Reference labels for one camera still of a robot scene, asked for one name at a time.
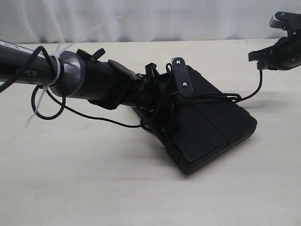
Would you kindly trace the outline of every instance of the white backdrop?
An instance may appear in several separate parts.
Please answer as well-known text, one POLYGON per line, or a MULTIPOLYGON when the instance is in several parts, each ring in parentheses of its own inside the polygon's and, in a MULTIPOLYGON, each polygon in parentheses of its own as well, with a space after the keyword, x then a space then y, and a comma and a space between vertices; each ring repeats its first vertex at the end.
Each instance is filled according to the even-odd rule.
POLYGON ((301 13, 300 0, 0 0, 0 39, 70 42, 104 21, 80 41, 278 38, 277 11, 301 13))

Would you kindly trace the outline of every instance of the white zip tie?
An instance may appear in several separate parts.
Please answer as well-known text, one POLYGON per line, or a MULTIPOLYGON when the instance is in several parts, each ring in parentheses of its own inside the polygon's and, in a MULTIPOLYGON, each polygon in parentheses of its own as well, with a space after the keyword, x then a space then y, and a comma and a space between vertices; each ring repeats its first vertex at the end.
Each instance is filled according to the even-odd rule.
MULTIPOLYGON (((120 18, 122 18, 122 16, 117 16, 117 17, 115 17, 115 18, 113 18, 113 19, 120 19, 120 18)), ((51 55, 51 56, 54 56, 54 57, 55 57, 56 63, 57 63, 57 73, 56 73, 56 78, 55 78, 51 83, 49 83, 48 85, 43 86, 43 91, 42 91, 42 93, 41 93, 41 96, 39 97, 39 101, 38 101, 38 103, 37 103, 36 110, 34 111, 33 115, 28 119, 27 124, 26 124, 26 128, 29 126, 29 123, 31 122, 31 120, 32 120, 32 119, 34 118, 34 116, 37 114, 37 112, 38 112, 38 110, 39 110, 39 106, 40 106, 40 104, 41 104, 41 102, 42 102, 42 98, 44 97, 44 94, 45 94, 45 92, 48 90, 49 86, 52 86, 53 84, 55 84, 56 81, 57 81, 57 80, 59 79, 59 77, 60 77, 60 74, 61 74, 61 66, 60 66, 60 61, 59 61, 60 55, 61 55, 64 51, 66 51, 67 49, 69 49, 71 46, 73 46, 75 43, 77 43, 77 42, 81 41, 82 39, 88 37, 91 33, 93 33, 93 32, 94 32, 95 30, 97 30, 98 28, 104 26, 104 25, 105 25, 106 23, 108 23, 109 21, 110 21, 110 20, 98 24, 98 25, 95 26, 92 30, 90 30, 88 33, 86 33, 85 35, 82 35, 82 36, 79 38, 78 41, 75 41, 75 42, 69 44, 68 46, 66 46, 65 48, 63 48, 62 51, 60 51, 60 52, 59 52, 59 49, 60 49, 60 47, 61 47, 63 41, 61 41, 61 42, 57 45, 55 51, 53 51, 53 52, 52 52, 52 55, 51 55)))

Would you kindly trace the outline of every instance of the white surface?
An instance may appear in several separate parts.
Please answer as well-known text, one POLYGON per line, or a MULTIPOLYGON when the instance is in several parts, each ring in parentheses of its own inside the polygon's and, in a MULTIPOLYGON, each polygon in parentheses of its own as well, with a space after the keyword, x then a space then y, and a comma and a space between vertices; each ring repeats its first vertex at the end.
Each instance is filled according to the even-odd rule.
MULTIPOLYGON (((275 40, 79 44, 135 72, 172 57, 224 92, 243 96, 258 85, 248 52, 275 40)), ((53 50, 55 45, 46 45, 53 50)), ((0 95, 2 226, 294 226, 301 222, 301 69, 264 72, 262 91, 241 105, 258 120, 254 135, 184 177, 156 138, 142 129, 90 121, 66 111, 55 121, 31 116, 33 87, 0 95)), ((133 111, 106 111, 67 100, 81 112, 137 124, 133 111)), ((41 112, 58 106, 45 98, 41 112)))
POLYGON ((0 39, 10 42, 263 39, 278 11, 301 13, 300 0, 2 0, 0 39))

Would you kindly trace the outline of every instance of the white table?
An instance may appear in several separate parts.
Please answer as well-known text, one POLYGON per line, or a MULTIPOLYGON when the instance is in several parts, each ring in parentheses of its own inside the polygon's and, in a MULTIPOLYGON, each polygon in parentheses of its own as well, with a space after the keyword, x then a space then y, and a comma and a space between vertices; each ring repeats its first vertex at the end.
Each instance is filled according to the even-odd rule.
MULTIPOLYGON (((220 90, 246 96, 259 80, 248 53, 275 41, 81 43, 71 50, 103 47, 103 61, 114 59, 135 72, 150 62, 163 72, 172 57, 183 57, 220 90)), ((258 120, 254 135, 188 178, 142 129, 68 111, 54 121, 34 118, 25 129, 32 90, 16 84, 0 95, 0 225, 301 225, 301 68, 265 71, 262 91, 241 103, 258 120)), ((73 99, 67 105, 139 121, 125 106, 107 111, 73 99)), ((42 113, 57 109, 43 99, 42 113)))

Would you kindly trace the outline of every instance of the black plastic clip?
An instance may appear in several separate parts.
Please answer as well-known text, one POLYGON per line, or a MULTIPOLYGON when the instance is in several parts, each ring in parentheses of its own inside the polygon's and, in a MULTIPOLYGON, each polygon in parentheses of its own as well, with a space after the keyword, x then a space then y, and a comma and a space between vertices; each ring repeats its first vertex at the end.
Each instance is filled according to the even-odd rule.
POLYGON ((184 59, 180 57, 174 58, 172 65, 174 79, 177 84, 179 93, 183 97, 190 97, 193 94, 194 90, 184 59))

